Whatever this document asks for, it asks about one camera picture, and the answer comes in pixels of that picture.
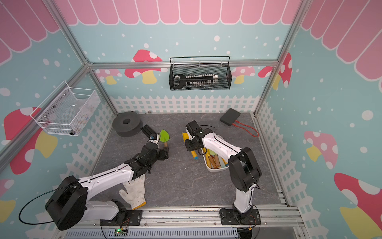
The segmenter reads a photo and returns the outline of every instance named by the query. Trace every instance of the robotic arm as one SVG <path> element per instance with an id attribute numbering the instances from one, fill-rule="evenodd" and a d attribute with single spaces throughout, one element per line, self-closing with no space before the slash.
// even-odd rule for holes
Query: robotic arm
<path id="1" fill-rule="evenodd" d="M 90 199 L 112 186 L 136 179 L 147 171 L 150 174 L 157 160 L 168 159 L 168 147 L 158 149 L 159 135 L 148 125 L 143 128 L 149 140 L 132 159 L 99 174 L 80 179 L 69 176 L 61 182 L 45 205 L 59 230 L 69 229 L 81 221 L 97 219 L 119 225 L 129 218 L 129 211 L 119 201 L 96 202 Z"/>
<path id="2" fill-rule="evenodd" d="M 228 159 L 231 181 L 236 187 L 236 199 L 233 214 L 238 222 L 247 221 L 252 211 L 251 196 L 262 173 L 252 150 L 239 148 L 223 140 L 211 129 L 202 129 L 196 121 L 186 125 L 188 140 L 187 151 L 208 148 L 222 158 Z"/>

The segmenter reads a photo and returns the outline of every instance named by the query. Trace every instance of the red cable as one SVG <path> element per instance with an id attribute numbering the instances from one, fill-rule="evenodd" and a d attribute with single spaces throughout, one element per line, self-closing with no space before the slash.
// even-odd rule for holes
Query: red cable
<path id="1" fill-rule="evenodd" d="M 235 125 L 235 124 L 232 124 L 233 126 L 236 126 L 236 127 L 238 127 L 238 128 L 242 128 L 243 130 L 245 130 L 245 131 L 247 131 L 250 135 L 252 135 L 253 137 L 259 137 L 259 133 L 258 133 L 258 131 L 255 129 L 255 128 L 253 128 L 253 127 L 251 127 L 251 126 L 249 126 L 249 125 L 245 125 L 245 124 L 243 124 L 243 123 L 240 123 L 239 121 L 237 121 L 237 120 L 235 120 L 236 122 L 238 122 L 239 124 L 241 124 L 241 125 L 244 125 L 244 126 L 247 126 L 247 127 L 249 127 L 249 128 L 251 128 L 251 129 L 253 129 L 254 131 L 256 131 L 256 133 L 257 133 L 257 136 L 254 136 L 253 134 L 251 134 L 247 129 L 245 129 L 245 128 L 243 128 L 243 127 L 240 127 L 240 126 L 237 126 L 237 125 Z"/>

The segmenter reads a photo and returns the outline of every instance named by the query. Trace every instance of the black mounting plate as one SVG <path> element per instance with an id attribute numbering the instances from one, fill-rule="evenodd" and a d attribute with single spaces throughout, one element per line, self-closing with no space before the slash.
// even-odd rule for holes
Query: black mounting plate
<path id="1" fill-rule="evenodd" d="M 142 210 L 126 210 L 126 222 L 117 224 L 115 221 L 101 220 L 101 226 L 139 226 L 142 219 Z"/>
<path id="2" fill-rule="evenodd" d="M 226 208 L 220 209 L 220 221 L 222 225 L 249 225 L 249 224 L 260 225 L 261 224 L 259 211 L 255 208 L 251 210 L 251 213 L 247 218 L 248 219 L 246 221 L 244 221 L 243 223 L 240 223 L 235 220 L 235 217 L 233 215 L 233 209 L 226 209 Z"/>

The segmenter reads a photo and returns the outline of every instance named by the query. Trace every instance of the black box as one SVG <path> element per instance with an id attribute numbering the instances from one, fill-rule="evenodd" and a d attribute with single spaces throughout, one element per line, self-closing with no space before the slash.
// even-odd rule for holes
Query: black box
<path id="1" fill-rule="evenodd" d="M 231 126 L 237 118 L 239 118 L 240 112 L 229 108 L 227 112 L 220 118 L 220 121 L 225 123 L 228 126 Z"/>

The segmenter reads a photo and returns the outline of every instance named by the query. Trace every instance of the wire mesh basket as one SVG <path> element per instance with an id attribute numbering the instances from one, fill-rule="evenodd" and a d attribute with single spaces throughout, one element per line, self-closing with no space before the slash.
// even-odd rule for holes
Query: wire mesh basket
<path id="1" fill-rule="evenodd" d="M 229 56 L 170 58 L 170 90 L 230 89 Z"/>
<path id="2" fill-rule="evenodd" d="M 95 90 L 69 87 L 63 81 L 30 117 L 47 133 L 78 136 L 100 102 Z"/>

